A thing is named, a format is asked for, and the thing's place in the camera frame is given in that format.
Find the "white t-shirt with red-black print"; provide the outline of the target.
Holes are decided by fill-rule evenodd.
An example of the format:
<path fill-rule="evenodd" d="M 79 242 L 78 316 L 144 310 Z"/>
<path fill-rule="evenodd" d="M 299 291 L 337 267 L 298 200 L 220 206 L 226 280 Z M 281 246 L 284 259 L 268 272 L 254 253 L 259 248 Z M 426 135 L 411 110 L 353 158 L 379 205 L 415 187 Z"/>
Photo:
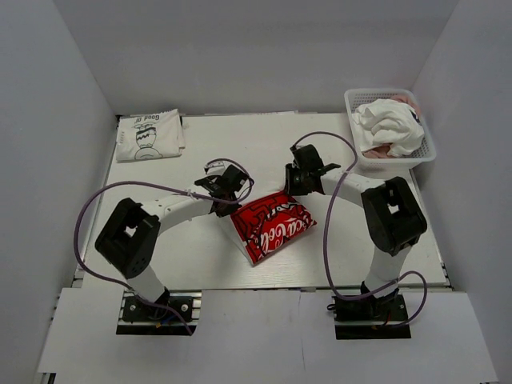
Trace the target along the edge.
<path fill-rule="evenodd" d="M 317 222 L 303 204 L 282 190 L 243 205 L 222 224 L 249 264 L 255 266 Z"/>

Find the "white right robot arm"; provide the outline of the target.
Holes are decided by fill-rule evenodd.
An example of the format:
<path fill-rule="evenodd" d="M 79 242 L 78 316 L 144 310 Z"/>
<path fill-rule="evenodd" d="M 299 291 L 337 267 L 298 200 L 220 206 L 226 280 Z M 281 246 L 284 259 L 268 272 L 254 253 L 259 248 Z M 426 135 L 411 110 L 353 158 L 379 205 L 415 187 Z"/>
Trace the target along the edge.
<path fill-rule="evenodd" d="M 289 163 L 285 166 L 285 192 L 294 197 L 312 193 L 330 197 L 322 250 L 329 286 L 335 297 L 343 301 L 361 301 L 362 312 L 367 317 L 381 318 L 390 309 L 389 298 L 398 293 L 398 283 L 409 275 L 402 272 L 406 257 L 427 229 L 426 218 L 407 181 L 402 177 L 369 178 L 333 163 L 316 170 Z M 369 272 L 361 284 L 361 293 L 355 296 L 336 290 L 329 269 L 329 226 L 337 199 L 363 209 L 374 244 Z"/>

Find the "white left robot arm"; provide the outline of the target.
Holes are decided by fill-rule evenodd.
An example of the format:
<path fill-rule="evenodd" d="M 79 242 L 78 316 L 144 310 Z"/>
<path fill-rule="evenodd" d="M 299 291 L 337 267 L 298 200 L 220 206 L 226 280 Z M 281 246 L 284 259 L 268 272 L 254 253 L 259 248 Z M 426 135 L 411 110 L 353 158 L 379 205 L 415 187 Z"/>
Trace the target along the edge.
<path fill-rule="evenodd" d="M 144 313 L 160 319 L 168 312 L 169 299 L 165 286 L 150 266 L 158 236 L 193 218 L 212 213 L 222 217 L 239 207 L 191 194 L 174 194 L 144 203 L 124 198 L 108 218 L 94 247 L 142 298 Z"/>

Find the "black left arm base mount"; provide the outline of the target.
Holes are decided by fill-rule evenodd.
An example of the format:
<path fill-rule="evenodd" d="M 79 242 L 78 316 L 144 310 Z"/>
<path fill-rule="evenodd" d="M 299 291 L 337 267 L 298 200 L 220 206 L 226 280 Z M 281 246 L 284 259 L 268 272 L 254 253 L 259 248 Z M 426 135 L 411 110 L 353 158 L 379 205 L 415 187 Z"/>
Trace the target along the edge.
<path fill-rule="evenodd" d="M 171 291 L 159 304 L 166 309 L 149 306 L 125 291 L 122 296 L 117 335 L 191 336 L 198 324 L 202 294 Z"/>

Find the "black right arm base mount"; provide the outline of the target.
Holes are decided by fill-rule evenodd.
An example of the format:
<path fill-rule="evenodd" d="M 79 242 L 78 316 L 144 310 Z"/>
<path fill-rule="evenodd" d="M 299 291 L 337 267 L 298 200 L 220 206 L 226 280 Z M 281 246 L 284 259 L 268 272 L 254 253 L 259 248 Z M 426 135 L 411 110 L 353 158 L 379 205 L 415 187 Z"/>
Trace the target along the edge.
<path fill-rule="evenodd" d="M 326 310 L 334 316 L 337 340 L 391 340 L 411 337 L 406 302 L 394 282 L 375 292 L 361 284 L 359 295 L 333 290 Z"/>

